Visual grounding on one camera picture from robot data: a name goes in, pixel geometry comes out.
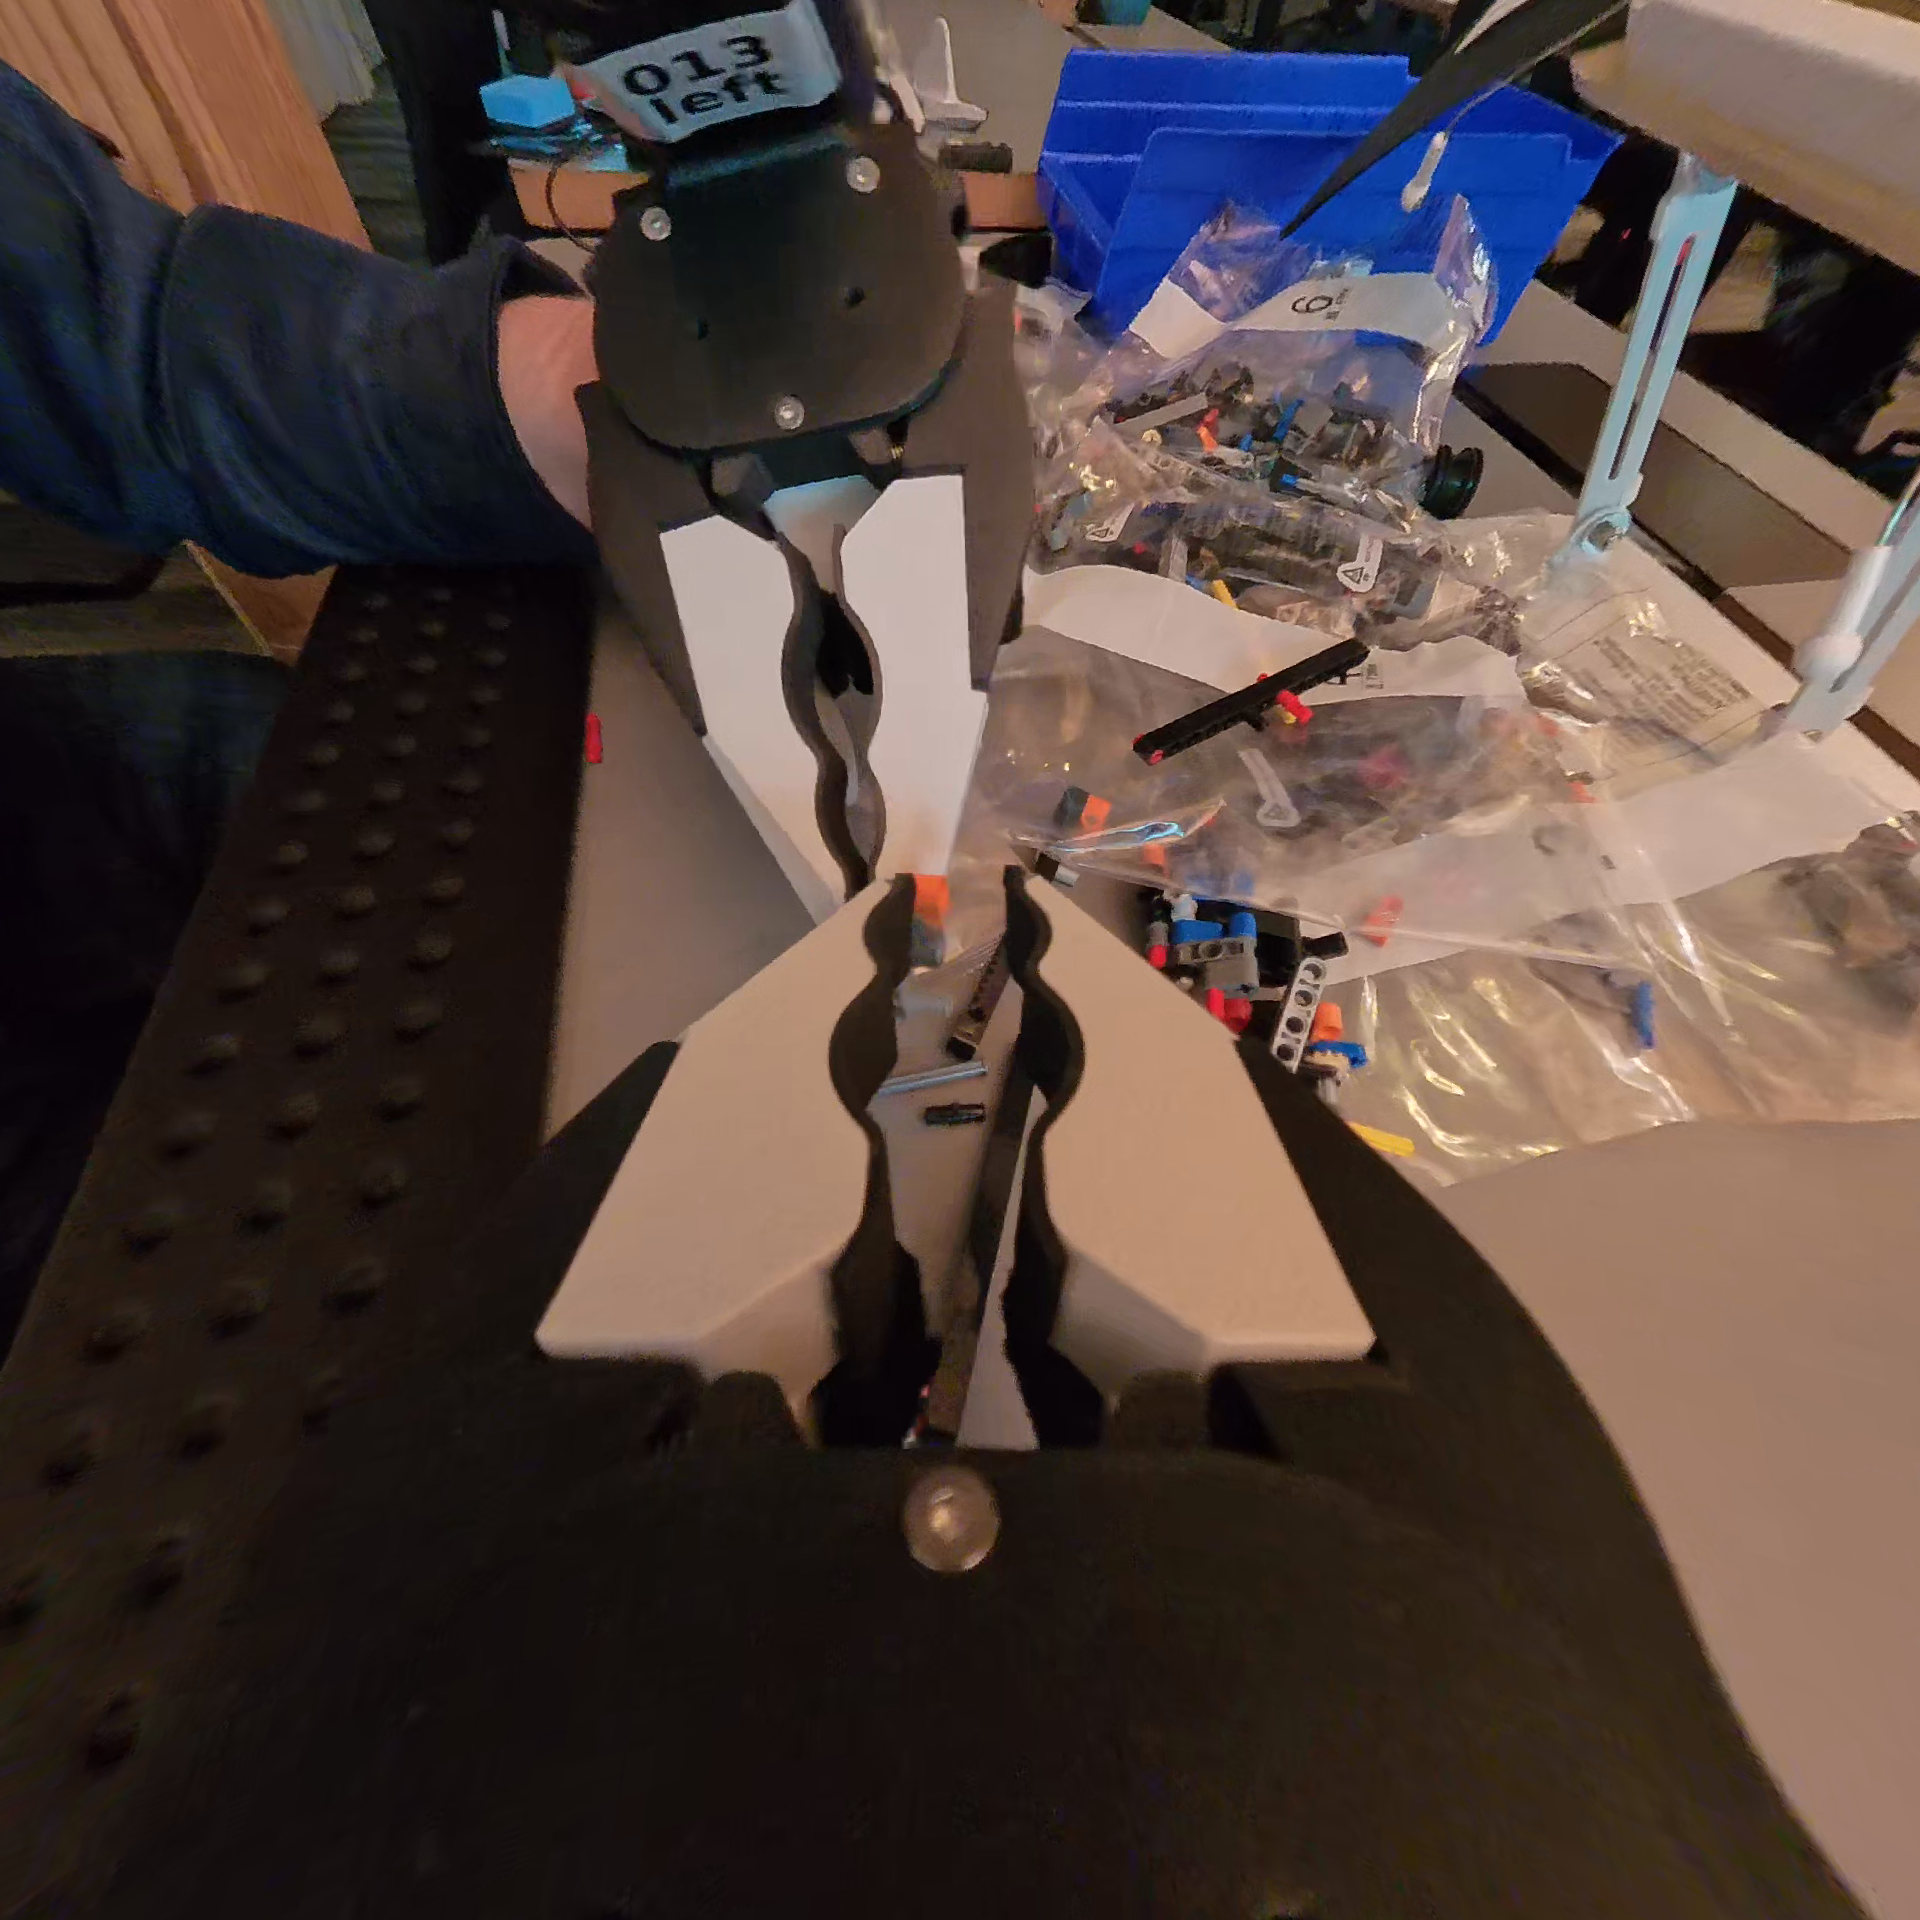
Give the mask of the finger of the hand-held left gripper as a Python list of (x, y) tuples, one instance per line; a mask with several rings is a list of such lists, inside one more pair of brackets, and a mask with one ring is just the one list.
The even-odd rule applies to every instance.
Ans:
[(875, 694), (821, 691), (810, 706), (817, 731), (799, 724), (795, 644), (805, 614), (840, 614), (833, 592), (846, 537), (846, 523), (807, 523), (799, 547), (737, 523), (687, 523), (663, 536), (705, 754), (815, 921), (866, 886), (830, 850), (821, 793), (848, 808), (858, 854), (872, 852), (879, 829), (869, 757)]
[(943, 875), (990, 705), (971, 680), (962, 481), (821, 482), (817, 580), (837, 589), (875, 683), (817, 691), (821, 795), (864, 873)]

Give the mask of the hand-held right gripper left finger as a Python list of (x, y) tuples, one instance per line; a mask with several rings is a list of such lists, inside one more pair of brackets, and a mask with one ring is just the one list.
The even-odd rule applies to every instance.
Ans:
[(896, 1068), (913, 912), (910, 875), (871, 884), (669, 1049), (542, 1354), (768, 1377), (830, 1445), (904, 1437), (920, 1270), (871, 1106)]

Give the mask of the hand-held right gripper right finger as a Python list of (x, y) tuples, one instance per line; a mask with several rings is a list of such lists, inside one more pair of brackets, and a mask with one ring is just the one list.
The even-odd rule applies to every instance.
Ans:
[(999, 1293), (1039, 1450), (1098, 1440), (1149, 1377), (1365, 1361), (1375, 1331), (1263, 1092), (1295, 1092), (1055, 884), (1005, 868), (1030, 1091)]

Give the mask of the person's left forearm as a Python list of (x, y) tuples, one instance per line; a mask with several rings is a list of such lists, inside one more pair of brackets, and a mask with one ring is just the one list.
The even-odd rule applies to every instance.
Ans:
[(585, 564), (496, 388), (496, 314), (585, 297), (521, 242), (418, 268), (209, 204), (177, 213), (1, 78), (1, 482), (139, 553)]

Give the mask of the black lego beam red pins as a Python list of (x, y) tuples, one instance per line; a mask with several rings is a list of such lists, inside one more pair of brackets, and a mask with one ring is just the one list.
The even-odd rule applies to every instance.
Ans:
[(1311, 712), (1305, 705), (1305, 693), (1343, 682), (1366, 666), (1370, 651), (1362, 640), (1339, 640), (1298, 662), (1258, 674), (1242, 689), (1223, 693), (1208, 705), (1137, 734), (1134, 757), (1142, 766), (1160, 766), (1232, 729), (1258, 729), (1267, 713), (1277, 713), (1287, 724), (1306, 724)]

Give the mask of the large bag dark lego pieces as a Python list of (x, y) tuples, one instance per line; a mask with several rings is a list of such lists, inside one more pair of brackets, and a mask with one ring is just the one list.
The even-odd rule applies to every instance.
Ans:
[(1067, 324), (1030, 405), (1038, 574), (1111, 568), (1339, 637), (1448, 598), (1418, 508), (1497, 305), (1465, 200), (1355, 245), (1225, 201), (1105, 342)]

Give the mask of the person's left hand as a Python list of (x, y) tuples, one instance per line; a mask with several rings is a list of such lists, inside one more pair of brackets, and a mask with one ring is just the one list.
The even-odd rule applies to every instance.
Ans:
[(579, 390), (597, 382), (594, 305), (523, 296), (496, 314), (496, 388), (519, 453), (543, 491), (591, 529)]

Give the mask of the black office chair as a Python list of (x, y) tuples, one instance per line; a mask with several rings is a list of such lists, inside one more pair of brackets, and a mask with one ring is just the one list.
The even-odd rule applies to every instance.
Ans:
[(509, 164), (479, 145), (488, 120), (479, 91), (499, 78), (494, 8), (482, 3), (365, 3), (403, 125), (434, 266), (461, 256), (490, 230), (509, 195)]

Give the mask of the pile of clear plastic bags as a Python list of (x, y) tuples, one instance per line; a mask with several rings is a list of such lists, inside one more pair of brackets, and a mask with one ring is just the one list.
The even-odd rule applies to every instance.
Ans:
[(1306, 724), (1160, 769), (1135, 737), (1360, 613), (1112, 563), (1023, 576), (967, 809), (959, 944), (999, 868), (1169, 883), (1346, 939), (1346, 1092), (1461, 1180), (1683, 1121), (1913, 1121), (1914, 777), (1793, 737), (1786, 680), (1635, 547), (1563, 515), (1393, 539), (1431, 587)]

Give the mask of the blue plastic bin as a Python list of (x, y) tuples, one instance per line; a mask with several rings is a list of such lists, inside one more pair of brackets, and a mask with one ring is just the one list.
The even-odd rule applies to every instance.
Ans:
[[(1285, 224), (1411, 90), (1392, 56), (1071, 53), (1039, 149), (1058, 275), (1126, 324), (1225, 201)], [(1429, 201), (1465, 200), (1495, 340), (1621, 134), (1527, 86), (1453, 122)]]

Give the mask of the dark perforated board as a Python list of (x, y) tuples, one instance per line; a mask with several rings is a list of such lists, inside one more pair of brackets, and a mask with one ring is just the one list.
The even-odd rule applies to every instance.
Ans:
[(301, 1454), (530, 1156), (597, 589), (349, 568), (5, 1370), (5, 1915), (81, 1910)]

